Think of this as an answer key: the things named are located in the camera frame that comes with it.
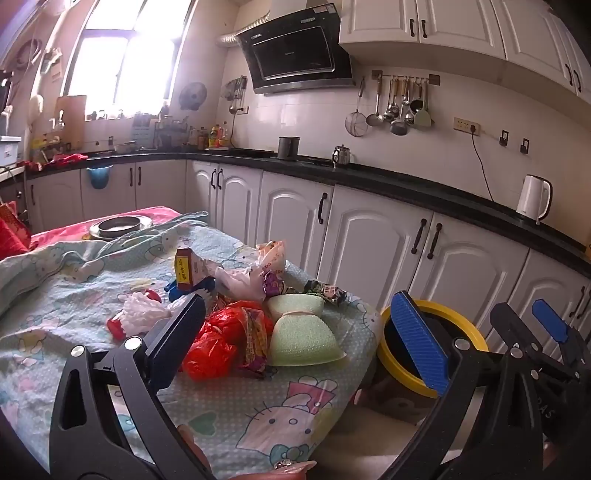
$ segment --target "pipe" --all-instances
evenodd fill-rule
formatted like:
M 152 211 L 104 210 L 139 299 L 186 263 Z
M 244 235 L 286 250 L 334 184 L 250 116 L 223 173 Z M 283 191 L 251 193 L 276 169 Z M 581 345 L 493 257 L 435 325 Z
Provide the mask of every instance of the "pipe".
M 241 28 L 240 30 L 236 30 L 235 32 L 232 32 L 232 33 L 227 33 L 225 35 L 221 35 L 220 37 L 217 38 L 216 44 L 219 47 L 226 47 L 226 48 L 238 45 L 238 42 L 236 40 L 237 35 L 241 34 L 242 32 L 245 32 L 246 30 L 251 29 L 252 27 L 257 27 L 259 25 L 262 25 L 263 23 L 267 23 L 269 21 L 270 15 L 271 15 L 271 11 L 269 10 L 261 18 L 258 18 L 254 22 L 248 24 L 246 27 Z

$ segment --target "plate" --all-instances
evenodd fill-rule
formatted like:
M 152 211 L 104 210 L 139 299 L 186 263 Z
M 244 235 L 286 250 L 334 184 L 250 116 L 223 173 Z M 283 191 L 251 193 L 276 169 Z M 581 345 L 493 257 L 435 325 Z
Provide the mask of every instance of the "plate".
M 120 215 L 97 222 L 88 229 L 92 238 L 107 242 L 126 233 L 137 232 L 152 227 L 151 218 L 143 215 Z

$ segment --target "black countertop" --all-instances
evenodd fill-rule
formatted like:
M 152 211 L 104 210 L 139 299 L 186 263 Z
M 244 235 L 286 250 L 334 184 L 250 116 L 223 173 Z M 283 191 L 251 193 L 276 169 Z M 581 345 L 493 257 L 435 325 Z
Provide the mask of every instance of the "black countertop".
M 404 173 L 359 164 L 334 169 L 319 163 L 293 162 L 276 158 L 238 157 L 212 153 L 134 153 L 90 158 L 58 170 L 27 173 L 28 179 L 67 170 L 101 167 L 113 163 L 136 163 L 150 160 L 200 160 L 290 175 L 327 185 L 342 185 L 376 193 L 394 200 L 417 205 L 449 215 L 483 229 L 498 233 L 530 247 L 591 278 L 591 263 L 584 254 L 585 246 L 545 225 L 536 225 L 514 210 L 485 198 L 441 183 Z

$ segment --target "pink tablecloth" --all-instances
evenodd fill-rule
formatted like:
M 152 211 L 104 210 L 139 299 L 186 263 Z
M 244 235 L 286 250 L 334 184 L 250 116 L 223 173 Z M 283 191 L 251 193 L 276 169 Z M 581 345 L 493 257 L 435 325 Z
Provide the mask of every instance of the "pink tablecloth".
M 155 225 L 159 223 L 168 222 L 170 219 L 178 217 L 180 213 L 172 210 L 168 207 L 152 207 L 144 208 L 141 210 L 134 210 L 133 212 L 120 213 L 119 215 L 144 215 L 150 217 Z M 74 242 L 77 240 L 88 240 L 88 229 L 91 225 L 107 218 L 112 218 L 116 215 L 110 215 L 103 218 L 95 218 L 94 220 L 88 220 L 87 222 L 75 223 L 74 225 L 65 226 L 62 228 L 54 228 L 48 232 L 38 233 L 33 235 L 31 243 L 39 242 L 37 248 L 44 247 L 45 245 L 54 244 L 56 242 Z

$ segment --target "kettle handle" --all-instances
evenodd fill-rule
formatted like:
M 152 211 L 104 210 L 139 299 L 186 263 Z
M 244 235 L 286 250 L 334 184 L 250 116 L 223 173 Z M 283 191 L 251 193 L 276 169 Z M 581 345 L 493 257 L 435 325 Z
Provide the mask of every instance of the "kettle handle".
M 548 200 L 546 201 L 546 206 L 544 208 L 544 211 L 538 217 L 538 221 L 544 220 L 548 216 L 548 214 L 550 213 L 550 207 L 552 206 L 552 191 L 553 191 L 552 184 L 548 180 L 542 179 L 542 178 L 540 178 L 540 180 L 543 182 L 542 188 L 544 190 L 548 191 Z

